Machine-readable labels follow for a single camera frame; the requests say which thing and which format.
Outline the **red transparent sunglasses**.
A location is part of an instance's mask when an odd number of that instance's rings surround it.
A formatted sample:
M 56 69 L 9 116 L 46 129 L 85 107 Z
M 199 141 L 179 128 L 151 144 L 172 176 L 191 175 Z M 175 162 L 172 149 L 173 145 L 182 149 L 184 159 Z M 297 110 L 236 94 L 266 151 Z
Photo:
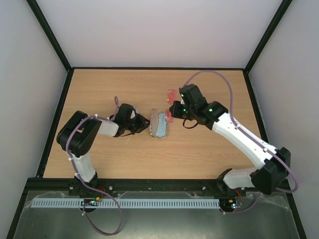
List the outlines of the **red transparent sunglasses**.
M 165 111 L 165 120 L 167 123 L 173 122 L 173 117 L 171 115 L 171 112 L 169 111 L 169 108 L 173 105 L 175 99 L 176 99 L 177 90 L 168 90 L 167 91 L 167 103 L 169 104 L 169 107 Z

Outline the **striped sunglasses case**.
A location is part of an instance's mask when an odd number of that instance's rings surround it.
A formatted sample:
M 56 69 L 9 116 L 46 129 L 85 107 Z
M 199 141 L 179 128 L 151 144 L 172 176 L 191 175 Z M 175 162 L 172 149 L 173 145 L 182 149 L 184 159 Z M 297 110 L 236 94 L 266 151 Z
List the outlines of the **striped sunglasses case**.
M 156 109 L 152 109 L 149 131 L 154 138 L 165 138 L 167 136 L 168 123 L 165 112 L 158 112 Z

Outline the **blue cleaning cloth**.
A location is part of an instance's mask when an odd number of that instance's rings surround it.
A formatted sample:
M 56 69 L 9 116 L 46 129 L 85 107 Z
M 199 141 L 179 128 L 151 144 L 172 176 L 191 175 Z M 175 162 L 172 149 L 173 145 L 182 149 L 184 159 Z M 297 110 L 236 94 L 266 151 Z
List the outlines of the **blue cleaning cloth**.
M 157 138 L 165 138 L 167 136 L 168 124 L 165 120 L 165 113 L 158 114 L 158 125 L 155 136 Z

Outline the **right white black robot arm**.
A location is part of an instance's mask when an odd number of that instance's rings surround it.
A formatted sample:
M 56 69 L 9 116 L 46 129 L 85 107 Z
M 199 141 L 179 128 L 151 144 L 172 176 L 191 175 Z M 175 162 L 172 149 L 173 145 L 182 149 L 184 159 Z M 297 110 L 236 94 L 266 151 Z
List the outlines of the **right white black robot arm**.
M 278 190 L 288 176 L 291 153 L 284 147 L 263 141 L 237 120 L 228 109 L 217 101 L 208 103 L 197 85 L 190 84 L 179 89 L 181 101 L 174 101 L 169 111 L 174 118 L 195 120 L 197 124 L 220 134 L 240 149 L 253 163 L 252 168 L 227 169 L 217 183 L 218 191 L 230 194 L 237 188 L 256 188 L 270 195 Z

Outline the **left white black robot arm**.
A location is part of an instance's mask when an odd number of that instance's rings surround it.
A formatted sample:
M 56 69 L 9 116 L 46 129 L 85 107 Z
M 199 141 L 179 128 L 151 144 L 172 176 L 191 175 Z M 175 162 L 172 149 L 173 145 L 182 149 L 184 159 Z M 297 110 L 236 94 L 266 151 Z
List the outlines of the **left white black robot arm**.
M 115 113 L 107 118 L 76 111 L 56 137 L 57 143 L 68 154 L 68 160 L 75 171 L 70 193 L 78 196 L 97 196 L 104 193 L 89 153 L 97 135 L 134 135 L 149 125 L 150 120 L 129 104 L 117 106 Z

